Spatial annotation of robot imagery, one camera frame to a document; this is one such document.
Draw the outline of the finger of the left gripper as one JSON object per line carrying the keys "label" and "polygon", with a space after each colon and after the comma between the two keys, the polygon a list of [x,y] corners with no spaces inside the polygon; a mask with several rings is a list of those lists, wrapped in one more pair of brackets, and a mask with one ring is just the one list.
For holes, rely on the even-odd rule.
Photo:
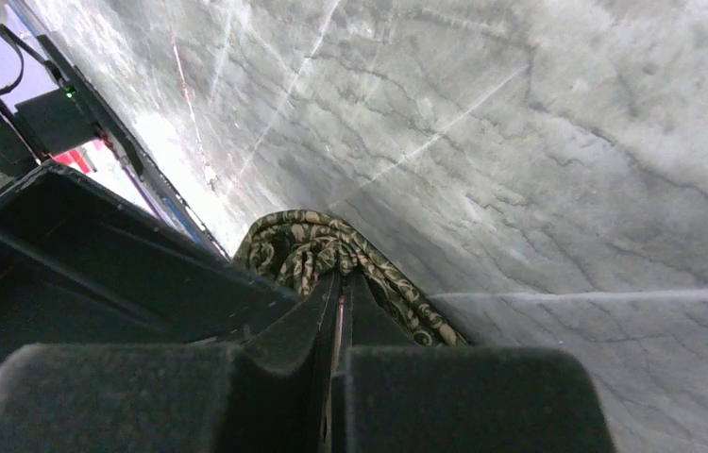
{"label": "finger of the left gripper", "polygon": [[0,175],[0,363],[27,344],[244,341],[296,302],[71,168]]}

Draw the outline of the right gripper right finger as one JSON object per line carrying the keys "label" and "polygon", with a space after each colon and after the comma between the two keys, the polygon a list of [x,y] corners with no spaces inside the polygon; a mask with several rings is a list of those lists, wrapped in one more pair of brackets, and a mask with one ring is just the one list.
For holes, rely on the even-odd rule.
{"label": "right gripper right finger", "polygon": [[612,452],[598,393],[556,349],[420,346],[361,273],[338,309],[335,452]]}

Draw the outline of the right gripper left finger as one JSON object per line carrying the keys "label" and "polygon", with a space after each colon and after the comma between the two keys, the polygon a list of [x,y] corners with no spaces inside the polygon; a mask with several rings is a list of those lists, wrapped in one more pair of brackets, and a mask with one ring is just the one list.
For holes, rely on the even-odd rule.
{"label": "right gripper left finger", "polygon": [[341,277],[242,344],[30,344],[0,365],[0,452],[323,452]]}

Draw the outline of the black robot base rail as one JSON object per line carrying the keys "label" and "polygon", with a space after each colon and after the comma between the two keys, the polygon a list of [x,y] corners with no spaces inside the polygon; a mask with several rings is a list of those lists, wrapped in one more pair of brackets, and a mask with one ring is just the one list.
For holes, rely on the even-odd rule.
{"label": "black robot base rail", "polygon": [[228,253],[191,215],[170,181],[144,154],[103,98],[48,39],[37,52],[8,26],[0,40],[18,58],[16,77],[0,88],[0,195],[38,169],[92,183],[143,213],[154,231],[176,234],[204,253]]}

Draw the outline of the olive gold patterned tie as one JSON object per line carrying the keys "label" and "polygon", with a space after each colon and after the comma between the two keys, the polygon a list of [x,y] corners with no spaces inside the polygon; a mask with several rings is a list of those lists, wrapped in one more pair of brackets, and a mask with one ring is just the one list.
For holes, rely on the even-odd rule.
{"label": "olive gold patterned tie", "polygon": [[266,214],[251,225],[232,261],[300,296],[325,274],[358,272],[379,310],[416,344],[468,344],[415,283],[340,217],[306,209]]}

